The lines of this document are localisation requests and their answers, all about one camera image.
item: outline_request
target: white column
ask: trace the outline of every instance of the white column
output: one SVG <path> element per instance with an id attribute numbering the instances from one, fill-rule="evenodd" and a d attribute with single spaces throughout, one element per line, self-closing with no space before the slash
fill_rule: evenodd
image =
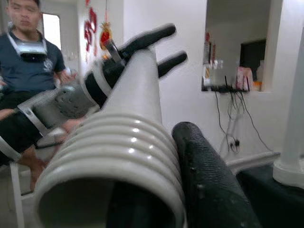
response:
<path id="1" fill-rule="evenodd" d="M 275 162 L 274 179 L 282 184 L 304 188 L 304 163 L 300 161 L 304 151 L 304 29 L 294 79 L 284 151 L 281 159 Z"/>

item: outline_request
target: knee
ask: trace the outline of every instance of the knee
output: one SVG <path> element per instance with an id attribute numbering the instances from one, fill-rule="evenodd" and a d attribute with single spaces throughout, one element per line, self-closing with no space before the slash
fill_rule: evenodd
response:
<path id="1" fill-rule="evenodd" d="M 62 125 L 62 128 L 67 132 L 70 133 L 71 130 L 73 130 L 78 124 L 84 121 L 83 119 L 77 119 L 77 120 L 69 120 L 65 124 Z"/>
<path id="2" fill-rule="evenodd" d="M 3 109 L 0 110 L 0 120 L 6 118 L 8 115 L 12 114 L 14 109 Z"/>

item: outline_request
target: wall opening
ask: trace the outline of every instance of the wall opening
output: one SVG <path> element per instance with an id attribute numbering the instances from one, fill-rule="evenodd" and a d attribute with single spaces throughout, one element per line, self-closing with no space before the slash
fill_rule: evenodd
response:
<path id="1" fill-rule="evenodd" d="M 276 55 L 282 10 L 277 2 L 208 0 L 203 88 L 224 85 L 226 80 L 239 89 L 265 88 Z"/>
<path id="2" fill-rule="evenodd" d="M 61 50 L 60 18 L 57 15 L 43 13 L 43 33 L 46 40 Z"/>

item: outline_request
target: white flexible hose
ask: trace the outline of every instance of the white flexible hose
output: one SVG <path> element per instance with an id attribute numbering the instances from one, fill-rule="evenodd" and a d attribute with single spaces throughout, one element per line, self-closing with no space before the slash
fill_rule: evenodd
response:
<path id="1" fill-rule="evenodd" d="M 176 146 L 161 117 L 156 59 L 139 51 L 103 111 L 71 133 L 40 176 L 34 197 L 40 227 L 105 228 L 117 181 L 159 198 L 175 227 L 186 227 Z"/>

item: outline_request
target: window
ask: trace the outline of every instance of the window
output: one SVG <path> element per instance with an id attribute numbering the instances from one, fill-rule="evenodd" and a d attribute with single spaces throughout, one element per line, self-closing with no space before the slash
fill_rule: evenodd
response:
<path id="1" fill-rule="evenodd" d="M 44 13 L 42 23 L 45 39 L 56 45 L 61 50 L 59 16 Z"/>

